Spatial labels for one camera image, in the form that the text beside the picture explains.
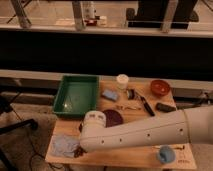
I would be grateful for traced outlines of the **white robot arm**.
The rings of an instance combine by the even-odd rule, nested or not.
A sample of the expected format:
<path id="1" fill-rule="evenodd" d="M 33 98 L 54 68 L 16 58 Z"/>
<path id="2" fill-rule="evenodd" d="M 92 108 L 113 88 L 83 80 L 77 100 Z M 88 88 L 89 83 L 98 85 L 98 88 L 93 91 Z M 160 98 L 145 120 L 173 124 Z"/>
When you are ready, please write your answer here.
<path id="1" fill-rule="evenodd" d="M 102 112 L 86 114 L 80 146 L 86 152 L 184 143 L 213 144 L 213 105 L 176 110 L 113 127 Z"/>

